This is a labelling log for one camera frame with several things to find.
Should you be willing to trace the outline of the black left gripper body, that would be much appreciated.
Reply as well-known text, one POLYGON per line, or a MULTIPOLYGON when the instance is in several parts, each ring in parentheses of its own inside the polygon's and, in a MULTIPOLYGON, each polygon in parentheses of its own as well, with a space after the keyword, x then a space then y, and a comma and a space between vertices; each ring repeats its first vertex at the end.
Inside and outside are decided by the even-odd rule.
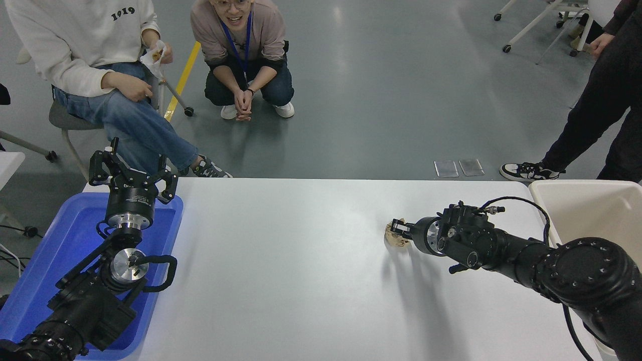
POLYGON ((110 194, 106 206, 106 217, 125 213, 153 217, 154 200, 158 190, 148 181, 147 174, 140 172, 112 176, 109 183, 110 194))

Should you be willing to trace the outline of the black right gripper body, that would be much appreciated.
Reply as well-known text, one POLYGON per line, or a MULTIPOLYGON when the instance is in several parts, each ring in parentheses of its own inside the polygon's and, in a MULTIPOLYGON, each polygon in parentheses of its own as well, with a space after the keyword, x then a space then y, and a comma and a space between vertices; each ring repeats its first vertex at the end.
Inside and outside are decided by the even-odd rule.
POLYGON ((437 256, 438 217, 424 217, 418 220, 412 226, 411 238, 419 251, 437 256))

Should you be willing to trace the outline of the seated person's right hand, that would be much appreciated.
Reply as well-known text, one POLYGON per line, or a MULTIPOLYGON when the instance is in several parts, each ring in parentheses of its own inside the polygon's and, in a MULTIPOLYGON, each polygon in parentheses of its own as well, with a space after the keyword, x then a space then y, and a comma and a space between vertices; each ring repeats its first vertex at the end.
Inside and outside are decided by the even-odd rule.
POLYGON ((133 102, 153 98, 152 86, 144 80, 121 72, 108 72, 101 79, 101 88, 115 88, 133 102))

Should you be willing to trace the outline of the seated person's left hand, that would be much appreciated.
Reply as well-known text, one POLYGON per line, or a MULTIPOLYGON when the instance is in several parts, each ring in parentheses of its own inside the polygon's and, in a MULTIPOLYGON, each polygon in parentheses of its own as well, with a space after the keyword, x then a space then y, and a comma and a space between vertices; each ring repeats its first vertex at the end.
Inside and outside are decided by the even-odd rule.
POLYGON ((153 64, 169 64, 174 61, 174 55, 170 45, 158 40, 150 50, 153 64))

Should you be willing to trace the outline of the standing person's hand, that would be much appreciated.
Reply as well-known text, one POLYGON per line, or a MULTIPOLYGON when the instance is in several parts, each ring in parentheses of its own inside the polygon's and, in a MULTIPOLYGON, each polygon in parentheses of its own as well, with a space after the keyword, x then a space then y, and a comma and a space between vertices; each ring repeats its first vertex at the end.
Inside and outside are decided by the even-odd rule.
POLYGON ((590 47, 591 47, 591 55, 594 57, 594 59, 597 60, 600 57, 600 55, 603 53, 603 51, 608 46, 608 44, 611 43, 614 37, 615 37, 614 35, 604 32, 603 34, 596 37, 594 41, 592 41, 592 43, 590 44, 590 47))

